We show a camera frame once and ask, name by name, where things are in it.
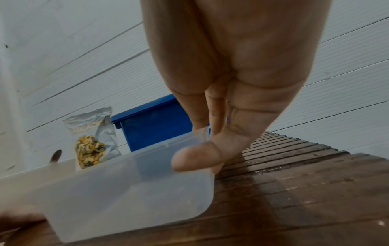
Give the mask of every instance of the clear plastic bag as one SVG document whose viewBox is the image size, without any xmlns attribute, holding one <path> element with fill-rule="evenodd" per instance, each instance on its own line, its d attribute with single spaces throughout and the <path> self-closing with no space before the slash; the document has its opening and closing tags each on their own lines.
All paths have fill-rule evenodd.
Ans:
<svg viewBox="0 0 389 246">
<path fill-rule="evenodd" d="M 64 120 L 75 139 L 75 153 L 82 169 L 121 155 L 111 114 L 112 108 L 108 107 Z"/>
</svg>

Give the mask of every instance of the blue container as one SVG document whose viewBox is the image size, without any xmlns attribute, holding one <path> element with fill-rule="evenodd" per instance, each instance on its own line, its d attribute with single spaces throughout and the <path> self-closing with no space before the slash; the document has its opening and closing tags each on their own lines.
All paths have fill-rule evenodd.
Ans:
<svg viewBox="0 0 389 246">
<path fill-rule="evenodd" d="M 189 116 L 173 95 L 112 116 L 122 129 L 131 151 L 192 131 Z"/>
</svg>

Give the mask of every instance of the table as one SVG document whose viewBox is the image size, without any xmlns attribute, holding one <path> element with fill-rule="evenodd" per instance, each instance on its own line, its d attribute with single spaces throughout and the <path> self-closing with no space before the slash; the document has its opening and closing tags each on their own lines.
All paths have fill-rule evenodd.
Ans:
<svg viewBox="0 0 389 246">
<path fill-rule="evenodd" d="M 389 245 L 389 161 L 264 133 L 216 176 L 197 218 L 66 245 Z M 6 246 L 59 246 L 47 222 Z"/>
</svg>

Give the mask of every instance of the blue plastic box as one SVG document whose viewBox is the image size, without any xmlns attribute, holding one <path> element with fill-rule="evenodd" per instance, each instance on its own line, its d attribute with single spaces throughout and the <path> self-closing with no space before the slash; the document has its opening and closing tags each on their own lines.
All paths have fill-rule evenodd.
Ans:
<svg viewBox="0 0 389 246">
<path fill-rule="evenodd" d="M 189 116 L 173 95 L 112 116 L 122 129 L 131 151 L 192 131 Z"/>
</svg>

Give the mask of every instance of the plastic bag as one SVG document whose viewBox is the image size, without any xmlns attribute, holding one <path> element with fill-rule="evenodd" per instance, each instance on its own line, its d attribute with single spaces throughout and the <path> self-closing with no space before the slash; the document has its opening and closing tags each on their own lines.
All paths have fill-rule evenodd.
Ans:
<svg viewBox="0 0 389 246">
<path fill-rule="evenodd" d="M 111 114 L 112 108 L 108 107 L 64 120 L 75 140 L 77 161 L 82 169 L 121 155 Z"/>
</svg>

